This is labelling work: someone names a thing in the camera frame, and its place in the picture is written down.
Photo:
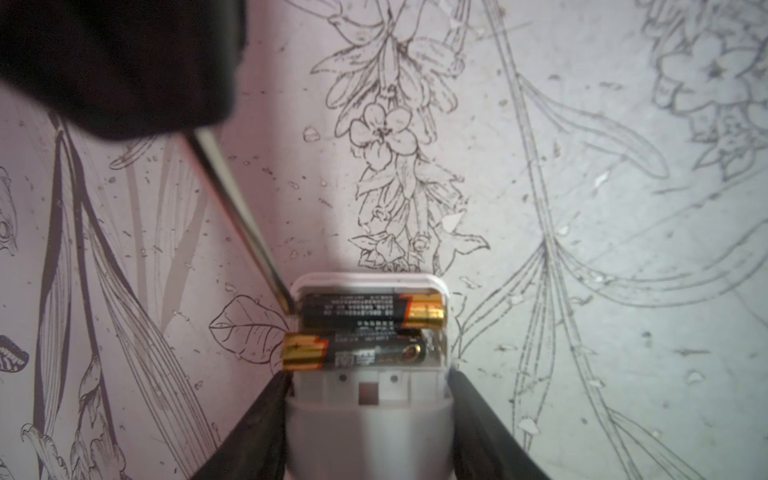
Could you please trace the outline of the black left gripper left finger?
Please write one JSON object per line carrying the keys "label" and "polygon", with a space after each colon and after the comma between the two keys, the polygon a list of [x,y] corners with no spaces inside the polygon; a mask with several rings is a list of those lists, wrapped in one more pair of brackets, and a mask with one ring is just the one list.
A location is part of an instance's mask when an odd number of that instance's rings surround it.
{"label": "black left gripper left finger", "polygon": [[286,398],[291,382],[291,373],[276,373],[191,479],[284,479],[288,458]]}

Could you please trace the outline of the small white remote control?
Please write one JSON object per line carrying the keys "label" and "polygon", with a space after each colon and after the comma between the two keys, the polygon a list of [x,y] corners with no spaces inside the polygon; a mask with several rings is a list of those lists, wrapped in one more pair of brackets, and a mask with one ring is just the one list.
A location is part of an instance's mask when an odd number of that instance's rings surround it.
{"label": "small white remote control", "polygon": [[[317,293],[430,293],[443,296],[442,329],[314,330],[300,302]],[[428,346],[418,364],[286,371],[287,468],[295,479],[448,479],[453,473],[454,399],[446,284],[424,273],[312,273],[292,287],[297,329],[289,334],[419,335]]]}

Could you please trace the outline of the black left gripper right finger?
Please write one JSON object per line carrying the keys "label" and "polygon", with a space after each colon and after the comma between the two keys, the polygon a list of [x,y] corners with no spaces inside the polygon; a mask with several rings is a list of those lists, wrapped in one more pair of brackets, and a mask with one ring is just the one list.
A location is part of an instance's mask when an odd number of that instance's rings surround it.
{"label": "black left gripper right finger", "polygon": [[458,480],[549,479],[464,373],[452,369],[447,380],[454,399],[453,466]]}

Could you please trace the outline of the clear handle screwdriver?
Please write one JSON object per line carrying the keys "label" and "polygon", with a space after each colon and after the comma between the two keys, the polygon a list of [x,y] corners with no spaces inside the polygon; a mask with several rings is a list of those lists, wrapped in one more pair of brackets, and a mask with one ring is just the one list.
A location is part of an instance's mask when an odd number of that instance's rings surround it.
{"label": "clear handle screwdriver", "polygon": [[270,248],[229,166],[221,143],[210,128],[186,130],[184,143],[205,178],[211,195],[225,212],[251,262],[286,315],[296,313],[296,304],[281,278]]}

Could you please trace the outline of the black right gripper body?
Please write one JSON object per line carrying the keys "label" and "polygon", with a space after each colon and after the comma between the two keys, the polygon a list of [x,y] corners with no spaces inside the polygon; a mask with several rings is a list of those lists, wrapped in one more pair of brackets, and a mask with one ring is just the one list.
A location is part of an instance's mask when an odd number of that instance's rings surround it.
{"label": "black right gripper body", "polygon": [[216,125],[235,104],[244,1],[4,1],[1,80],[128,140]]}

